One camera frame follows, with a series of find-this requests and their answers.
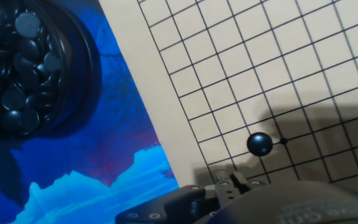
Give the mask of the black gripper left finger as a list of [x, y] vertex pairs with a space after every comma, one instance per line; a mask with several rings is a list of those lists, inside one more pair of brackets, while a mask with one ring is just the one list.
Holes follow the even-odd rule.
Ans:
[[235, 188], [234, 182], [225, 171], [216, 173], [215, 189], [220, 205], [227, 205], [238, 196], [238, 189]]

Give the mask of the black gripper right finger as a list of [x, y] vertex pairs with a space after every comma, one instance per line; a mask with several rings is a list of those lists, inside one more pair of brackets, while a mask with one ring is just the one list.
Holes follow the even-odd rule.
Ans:
[[231, 179], [239, 190], [252, 190], [265, 185], [264, 182], [258, 180], [248, 180], [245, 175], [239, 171], [233, 172]]

